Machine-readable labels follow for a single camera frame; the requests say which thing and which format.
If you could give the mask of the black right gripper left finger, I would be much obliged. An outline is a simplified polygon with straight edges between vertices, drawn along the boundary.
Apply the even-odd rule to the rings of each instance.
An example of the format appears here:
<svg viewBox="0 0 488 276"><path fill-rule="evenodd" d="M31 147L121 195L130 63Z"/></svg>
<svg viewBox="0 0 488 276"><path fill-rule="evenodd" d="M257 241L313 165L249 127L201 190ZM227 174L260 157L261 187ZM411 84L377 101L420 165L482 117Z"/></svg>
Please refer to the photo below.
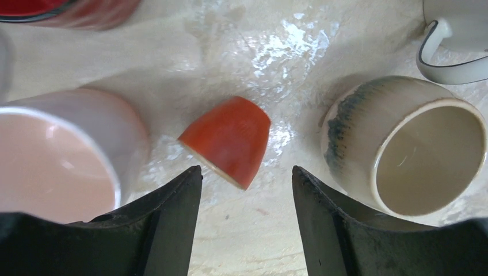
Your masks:
<svg viewBox="0 0 488 276"><path fill-rule="evenodd" d="M1 214L2 275L187 275L200 166L87 223Z"/></svg>

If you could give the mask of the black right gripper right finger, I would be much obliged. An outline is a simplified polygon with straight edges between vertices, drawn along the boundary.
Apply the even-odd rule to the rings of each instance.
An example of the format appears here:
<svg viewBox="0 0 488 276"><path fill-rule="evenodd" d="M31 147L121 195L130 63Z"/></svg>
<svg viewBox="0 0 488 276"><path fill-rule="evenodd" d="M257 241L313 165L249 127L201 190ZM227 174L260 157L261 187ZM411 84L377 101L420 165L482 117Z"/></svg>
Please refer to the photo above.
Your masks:
<svg viewBox="0 0 488 276"><path fill-rule="evenodd" d="M292 188L309 275L486 275L487 219L430 227L374 210L302 167Z"/></svg>

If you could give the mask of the beige round upside-down mug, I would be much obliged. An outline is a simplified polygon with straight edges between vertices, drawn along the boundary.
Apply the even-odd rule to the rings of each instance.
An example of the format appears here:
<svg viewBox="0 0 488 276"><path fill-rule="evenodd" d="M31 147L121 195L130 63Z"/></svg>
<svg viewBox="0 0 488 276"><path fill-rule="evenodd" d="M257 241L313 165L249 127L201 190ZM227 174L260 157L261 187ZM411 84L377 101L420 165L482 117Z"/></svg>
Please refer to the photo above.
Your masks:
<svg viewBox="0 0 488 276"><path fill-rule="evenodd" d="M435 83L390 75L344 93L321 133L326 169L351 198L411 220L458 199L487 156L487 123Z"/></svg>

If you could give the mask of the pink upside-down mug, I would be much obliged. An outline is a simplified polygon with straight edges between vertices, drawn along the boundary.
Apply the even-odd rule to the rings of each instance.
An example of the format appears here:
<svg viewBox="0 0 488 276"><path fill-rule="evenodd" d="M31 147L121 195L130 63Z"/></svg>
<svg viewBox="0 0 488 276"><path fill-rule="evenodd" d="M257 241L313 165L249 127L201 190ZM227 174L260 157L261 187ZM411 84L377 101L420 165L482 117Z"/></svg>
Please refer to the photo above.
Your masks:
<svg viewBox="0 0 488 276"><path fill-rule="evenodd" d="M1 211L56 223L121 207L148 158L148 130L125 99L74 89L1 105Z"/></svg>

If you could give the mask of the small orange cup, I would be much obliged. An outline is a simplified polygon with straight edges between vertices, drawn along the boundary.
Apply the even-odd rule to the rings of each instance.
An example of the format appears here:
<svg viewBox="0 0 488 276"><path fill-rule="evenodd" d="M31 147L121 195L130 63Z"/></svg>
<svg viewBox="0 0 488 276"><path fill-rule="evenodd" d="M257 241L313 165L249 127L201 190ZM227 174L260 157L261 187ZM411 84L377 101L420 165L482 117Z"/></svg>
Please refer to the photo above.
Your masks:
<svg viewBox="0 0 488 276"><path fill-rule="evenodd" d="M234 96L192 122L178 142L225 180L247 190L264 158L270 125L259 106Z"/></svg>

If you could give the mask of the tall cream upside-down mug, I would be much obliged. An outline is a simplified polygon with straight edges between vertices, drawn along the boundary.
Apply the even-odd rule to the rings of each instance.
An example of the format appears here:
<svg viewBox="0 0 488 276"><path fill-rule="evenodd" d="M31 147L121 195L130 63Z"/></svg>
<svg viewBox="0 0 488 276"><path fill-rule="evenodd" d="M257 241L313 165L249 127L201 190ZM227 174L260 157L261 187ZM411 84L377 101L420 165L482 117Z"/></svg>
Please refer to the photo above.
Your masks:
<svg viewBox="0 0 488 276"><path fill-rule="evenodd" d="M487 52L487 1L423 1L428 31L416 56L417 68L428 80L462 85L487 79L487 57L437 66L430 63L439 46L460 52Z"/></svg>

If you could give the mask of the red mug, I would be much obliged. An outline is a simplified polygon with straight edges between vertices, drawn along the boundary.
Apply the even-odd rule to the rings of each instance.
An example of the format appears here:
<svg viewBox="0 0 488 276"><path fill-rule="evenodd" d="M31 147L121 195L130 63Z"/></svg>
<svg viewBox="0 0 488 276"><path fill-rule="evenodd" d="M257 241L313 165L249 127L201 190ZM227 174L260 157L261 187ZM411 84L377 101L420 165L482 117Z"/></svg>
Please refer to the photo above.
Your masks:
<svg viewBox="0 0 488 276"><path fill-rule="evenodd" d="M1 0L1 23L107 30L130 18L141 0Z"/></svg>

